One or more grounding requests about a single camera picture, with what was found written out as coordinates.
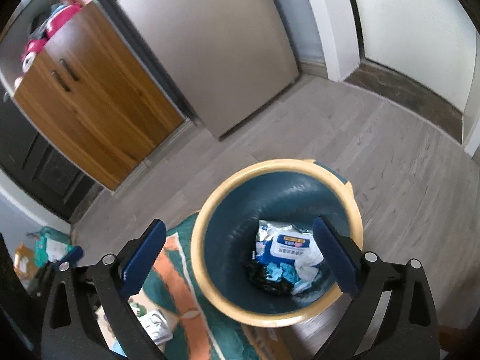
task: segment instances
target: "trash can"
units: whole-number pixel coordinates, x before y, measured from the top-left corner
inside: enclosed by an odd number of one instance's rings
[[[362,219],[351,184],[314,160],[265,161],[229,177],[207,199],[193,228],[191,262],[204,295],[251,326],[289,326],[323,312],[341,295],[332,274],[305,293],[281,297],[253,286],[243,268],[255,249],[259,219],[311,230],[319,215],[362,249]]]

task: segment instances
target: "refrigerator door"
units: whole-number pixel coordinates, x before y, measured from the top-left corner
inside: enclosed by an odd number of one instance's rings
[[[219,137],[298,76],[273,0],[118,0]]]

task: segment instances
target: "screw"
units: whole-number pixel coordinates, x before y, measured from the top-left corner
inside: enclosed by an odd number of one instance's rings
[[[62,262],[60,264],[60,272],[65,272],[68,268],[70,268],[70,264],[68,262]]]
[[[365,260],[370,261],[371,263],[374,263],[377,261],[378,257],[375,253],[368,251],[365,253]]]
[[[102,258],[102,263],[105,266],[109,266],[115,261],[115,256],[113,254],[107,254],[104,258]]]
[[[412,261],[410,261],[410,265],[415,269],[419,269],[422,266],[420,261],[418,261],[417,259],[413,259]]]

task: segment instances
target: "yellow rim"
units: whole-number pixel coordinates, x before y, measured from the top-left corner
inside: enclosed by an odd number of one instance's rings
[[[360,249],[363,248],[363,225],[360,211],[353,198],[351,185],[344,185],[335,175],[322,168],[302,160],[271,160],[249,166],[225,180],[212,192],[203,205],[193,227],[191,236],[191,264],[198,285],[207,299],[222,313],[230,318],[251,326],[280,327],[312,318],[332,305],[342,294],[335,283],[320,299],[302,309],[284,314],[260,314],[244,310],[227,300],[214,286],[203,259],[203,240],[210,218],[222,200],[236,187],[256,176],[272,172],[297,172],[311,176],[325,184],[342,203],[350,226],[350,236]]]

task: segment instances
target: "wet wipes package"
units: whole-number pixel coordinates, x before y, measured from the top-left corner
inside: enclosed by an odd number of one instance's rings
[[[312,234],[301,232],[291,223],[259,221],[255,251],[258,262],[293,265],[311,249],[318,249]]]

